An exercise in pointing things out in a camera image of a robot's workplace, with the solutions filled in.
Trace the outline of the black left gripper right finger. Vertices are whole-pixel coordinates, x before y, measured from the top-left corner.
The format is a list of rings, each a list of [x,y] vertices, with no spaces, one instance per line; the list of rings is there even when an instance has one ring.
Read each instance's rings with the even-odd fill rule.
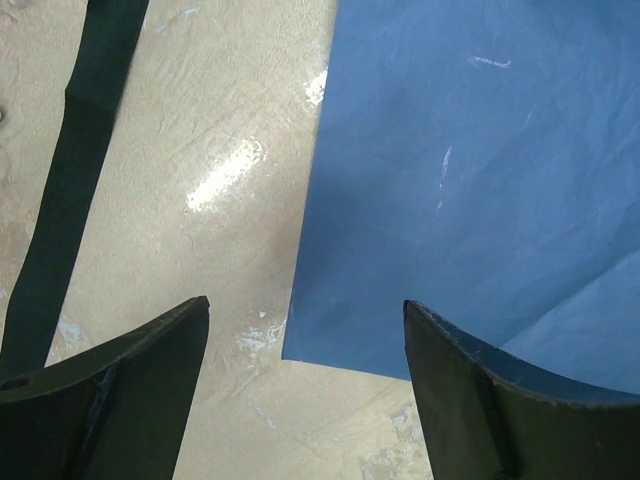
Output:
[[[403,314],[434,478],[638,478],[638,396],[534,366],[418,302]]]

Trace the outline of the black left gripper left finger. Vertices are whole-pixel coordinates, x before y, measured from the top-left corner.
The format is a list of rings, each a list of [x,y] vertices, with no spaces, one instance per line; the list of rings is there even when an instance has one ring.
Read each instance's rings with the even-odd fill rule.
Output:
[[[170,479],[209,333],[194,297],[44,369],[1,380],[4,479]]]

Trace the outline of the blue wrapping paper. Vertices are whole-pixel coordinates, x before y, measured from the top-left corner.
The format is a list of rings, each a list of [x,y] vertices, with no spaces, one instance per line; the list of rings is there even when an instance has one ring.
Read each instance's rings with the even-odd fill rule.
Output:
[[[415,300],[639,390],[639,5],[342,1],[282,356],[408,377]]]

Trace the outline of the black printed ribbon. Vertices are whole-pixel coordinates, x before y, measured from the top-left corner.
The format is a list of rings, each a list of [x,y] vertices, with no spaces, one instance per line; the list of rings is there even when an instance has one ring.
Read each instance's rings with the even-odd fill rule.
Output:
[[[91,1],[34,234],[8,302],[1,378],[44,367],[148,4]]]

